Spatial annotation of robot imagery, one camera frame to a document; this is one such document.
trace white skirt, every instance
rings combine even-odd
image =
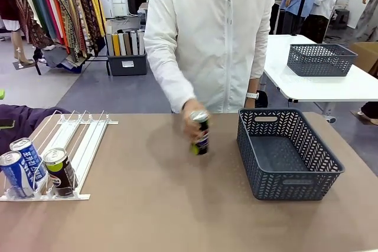
[[[18,21],[3,20],[3,22],[8,31],[18,31],[21,28]]]

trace black can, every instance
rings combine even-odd
[[[77,178],[65,149],[51,149],[42,157],[58,196],[68,198],[77,187]]]
[[[200,124],[202,131],[201,138],[191,145],[191,150],[195,155],[204,155],[208,152],[208,114],[204,110],[192,112],[191,120]]]

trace pink garment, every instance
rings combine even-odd
[[[53,9],[51,7],[50,1],[49,0],[45,0],[45,2],[47,3],[48,10],[49,10],[50,15],[51,15],[51,19],[53,20],[55,32],[56,32],[57,36],[59,36],[60,33],[59,33],[58,24],[57,24],[57,21],[55,20],[54,12],[53,12]],[[61,37],[59,37],[58,40],[60,41],[61,44],[64,44],[64,41],[63,41],[63,39]]]

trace brown table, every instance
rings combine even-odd
[[[213,117],[208,158],[188,153],[177,115],[115,114],[82,190],[90,200],[0,203],[0,251],[378,248],[376,176],[320,115],[306,117],[346,167],[323,201],[256,200],[236,114]]]

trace wristwatch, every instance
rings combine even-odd
[[[259,93],[247,93],[247,96],[246,96],[248,99],[255,99],[257,100],[259,98]]]

